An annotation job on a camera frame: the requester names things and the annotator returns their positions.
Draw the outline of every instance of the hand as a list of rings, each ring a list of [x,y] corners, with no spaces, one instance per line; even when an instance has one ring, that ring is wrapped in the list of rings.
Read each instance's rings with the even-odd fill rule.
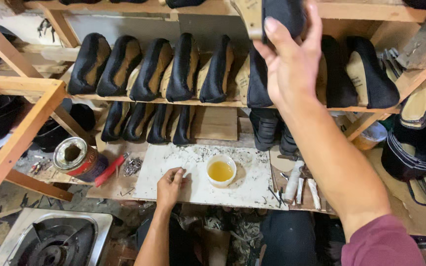
[[[172,168],[157,182],[157,208],[171,212],[177,203],[185,170]]]
[[[264,28],[275,46],[273,51],[260,41],[254,41],[256,50],[267,64],[267,90],[275,106],[281,108],[315,95],[318,63],[321,58],[322,23],[315,2],[307,3],[308,34],[298,45],[287,28],[279,21],[266,17]]]

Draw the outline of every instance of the nail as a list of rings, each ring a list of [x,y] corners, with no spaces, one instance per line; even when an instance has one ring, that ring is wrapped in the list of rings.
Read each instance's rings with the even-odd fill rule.
[[[266,17],[264,20],[265,28],[268,32],[273,33],[277,29],[277,21],[272,17]]]

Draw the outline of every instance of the maroon shirt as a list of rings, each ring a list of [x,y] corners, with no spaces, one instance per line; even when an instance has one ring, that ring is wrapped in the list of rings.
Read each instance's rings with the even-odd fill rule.
[[[353,233],[341,252],[343,266],[425,266],[422,253],[402,222],[384,215]]]

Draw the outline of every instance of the white work board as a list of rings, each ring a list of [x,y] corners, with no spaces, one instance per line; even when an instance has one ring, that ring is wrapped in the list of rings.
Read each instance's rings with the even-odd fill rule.
[[[216,188],[207,178],[206,162],[216,154],[226,154],[236,163],[237,173],[227,188]],[[214,204],[246,208],[288,210],[269,191],[272,188],[269,152],[254,148],[233,148],[209,145],[149,145],[137,179],[133,198],[157,199],[157,181],[167,170],[186,169],[187,185],[179,202]]]

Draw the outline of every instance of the glue tin can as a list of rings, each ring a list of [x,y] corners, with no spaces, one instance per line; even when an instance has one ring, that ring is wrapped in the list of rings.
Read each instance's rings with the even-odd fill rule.
[[[53,166],[59,172],[93,182],[108,167],[108,159],[82,138],[72,137],[55,148]]]

